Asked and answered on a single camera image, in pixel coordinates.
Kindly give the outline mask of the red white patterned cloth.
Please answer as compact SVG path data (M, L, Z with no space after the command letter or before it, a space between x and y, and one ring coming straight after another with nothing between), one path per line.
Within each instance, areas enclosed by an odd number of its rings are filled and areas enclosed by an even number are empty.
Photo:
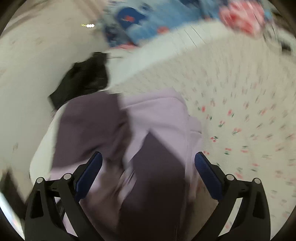
M258 35L265 25L264 9L256 1L231 1L219 9L222 23L251 36Z

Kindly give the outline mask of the blue whale print pillow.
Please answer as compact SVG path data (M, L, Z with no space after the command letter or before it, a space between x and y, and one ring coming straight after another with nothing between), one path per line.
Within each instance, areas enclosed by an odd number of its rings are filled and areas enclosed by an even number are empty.
M139 46L187 23L219 18L227 1L108 1L100 27L110 47Z

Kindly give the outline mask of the black garment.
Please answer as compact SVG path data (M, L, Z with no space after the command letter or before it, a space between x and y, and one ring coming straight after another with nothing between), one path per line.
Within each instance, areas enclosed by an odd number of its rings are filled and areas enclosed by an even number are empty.
M83 62L76 62L64 75L57 89L49 95L55 110L73 98L103 90L108 85L107 54L94 52Z

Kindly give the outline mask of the white striped quilt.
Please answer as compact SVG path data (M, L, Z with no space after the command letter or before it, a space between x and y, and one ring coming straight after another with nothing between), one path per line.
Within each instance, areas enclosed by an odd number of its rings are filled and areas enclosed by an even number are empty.
M109 74L107 90L126 82L133 75L149 68L151 65L230 35L233 35L233 32L220 21L199 21L188 23L163 35L158 35L141 47L109 49L107 51L107 70Z

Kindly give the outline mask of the cherry print bed sheet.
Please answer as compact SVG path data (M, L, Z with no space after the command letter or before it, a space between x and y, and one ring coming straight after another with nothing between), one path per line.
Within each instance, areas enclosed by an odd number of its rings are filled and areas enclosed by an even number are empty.
M116 85L126 95L172 87L203 126L203 152L240 180L262 180L276 234L295 207L295 64L263 39L210 42Z

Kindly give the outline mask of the lilac and purple garment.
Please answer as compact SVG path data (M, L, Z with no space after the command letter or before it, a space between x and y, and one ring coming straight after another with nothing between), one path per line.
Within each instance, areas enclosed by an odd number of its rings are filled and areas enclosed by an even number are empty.
M72 99L61 116L51 179L100 152L103 165L81 206L97 230L121 240L176 240L197 194L201 123L172 88Z

